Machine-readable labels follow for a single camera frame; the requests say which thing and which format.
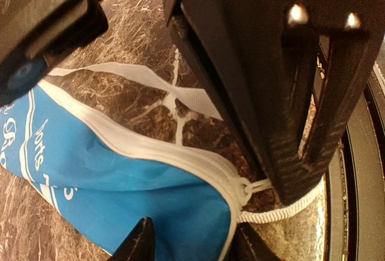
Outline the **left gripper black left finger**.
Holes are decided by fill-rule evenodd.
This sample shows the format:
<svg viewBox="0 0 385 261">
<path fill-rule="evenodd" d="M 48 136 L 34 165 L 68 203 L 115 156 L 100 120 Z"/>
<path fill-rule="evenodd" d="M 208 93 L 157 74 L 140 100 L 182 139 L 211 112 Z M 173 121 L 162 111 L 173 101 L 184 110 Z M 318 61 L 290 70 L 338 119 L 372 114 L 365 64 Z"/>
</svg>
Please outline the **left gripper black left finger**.
<svg viewBox="0 0 385 261">
<path fill-rule="evenodd" d="M 154 261 L 155 229 L 152 219 L 140 219 L 109 260 Z"/>
</svg>

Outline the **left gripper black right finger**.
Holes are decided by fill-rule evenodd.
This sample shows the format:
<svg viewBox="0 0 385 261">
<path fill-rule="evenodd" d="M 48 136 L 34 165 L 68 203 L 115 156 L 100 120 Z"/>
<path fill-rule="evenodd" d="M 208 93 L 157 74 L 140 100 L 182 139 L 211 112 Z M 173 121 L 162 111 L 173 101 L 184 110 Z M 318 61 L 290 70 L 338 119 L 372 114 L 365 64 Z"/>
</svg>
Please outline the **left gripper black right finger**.
<svg viewBox="0 0 385 261">
<path fill-rule="evenodd" d="M 249 223 L 237 225 L 233 238 L 233 260 L 281 261 Z"/>
</svg>

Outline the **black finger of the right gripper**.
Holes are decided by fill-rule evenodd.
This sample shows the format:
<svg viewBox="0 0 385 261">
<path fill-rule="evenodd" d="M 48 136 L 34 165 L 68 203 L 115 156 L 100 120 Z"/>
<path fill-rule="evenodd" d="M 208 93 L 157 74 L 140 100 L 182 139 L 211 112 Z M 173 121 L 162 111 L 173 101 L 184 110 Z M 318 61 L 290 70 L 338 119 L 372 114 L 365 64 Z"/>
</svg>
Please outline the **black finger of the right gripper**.
<svg viewBox="0 0 385 261">
<path fill-rule="evenodd" d="M 162 0 L 167 28 L 246 160 L 280 201 L 301 197 L 298 138 L 273 0 Z"/>
<path fill-rule="evenodd" d="M 326 172 L 372 66 L 373 36 L 352 32 L 330 37 L 326 76 L 304 148 L 305 172 L 299 188 L 314 188 Z"/>
</svg>

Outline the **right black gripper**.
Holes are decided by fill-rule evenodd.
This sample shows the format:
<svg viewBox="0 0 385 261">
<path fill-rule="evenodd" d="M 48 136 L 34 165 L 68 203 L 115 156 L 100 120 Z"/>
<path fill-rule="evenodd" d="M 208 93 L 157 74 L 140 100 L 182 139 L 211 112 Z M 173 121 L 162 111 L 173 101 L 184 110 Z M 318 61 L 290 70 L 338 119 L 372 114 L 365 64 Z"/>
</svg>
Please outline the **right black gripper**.
<svg viewBox="0 0 385 261">
<path fill-rule="evenodd" d="M 163 0 L 167 20 L 183 16 L 188 39 L 213 63 L 273 63 L 300 39 L 330 39 L 365 63 L 384 37 L 384 0 Z"/>
</svg>

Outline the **blue racket bag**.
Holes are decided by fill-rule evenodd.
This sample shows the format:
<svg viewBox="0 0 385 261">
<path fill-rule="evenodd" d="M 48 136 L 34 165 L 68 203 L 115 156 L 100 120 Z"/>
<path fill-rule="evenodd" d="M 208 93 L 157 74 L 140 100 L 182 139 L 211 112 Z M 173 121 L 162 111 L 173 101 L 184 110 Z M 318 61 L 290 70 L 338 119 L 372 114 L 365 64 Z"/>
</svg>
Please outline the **blue racket bag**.
<svg viewBox="0 0 385 261">
<path fill-rule="evenodd" d="M 237 225 L 324 230 L 325 186 L 258 213 L 269 181 L 236 143 L 166 33 L 162 0 L 106 0 L 108 28 L 1 103 L 1 169 L 110 256 L 140 219 L 155 260 L 226 260 Z"/>
</svg>

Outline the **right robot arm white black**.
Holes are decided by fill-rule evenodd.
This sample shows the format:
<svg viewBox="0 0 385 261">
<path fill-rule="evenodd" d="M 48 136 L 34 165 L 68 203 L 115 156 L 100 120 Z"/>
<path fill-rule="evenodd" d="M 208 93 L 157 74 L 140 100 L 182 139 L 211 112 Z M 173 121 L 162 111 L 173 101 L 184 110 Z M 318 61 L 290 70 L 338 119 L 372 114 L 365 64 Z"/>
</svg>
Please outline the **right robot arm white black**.
<svg viewBox="0 0 385 261">
<path fill-rule="evenodd" d="M 103 34 L 101 0 L 1 0 L 1 103 Z M 162 0 L 167 28 L 283 204 L 327 171 L 384 38 L 384 0 Z"/>
</svg>

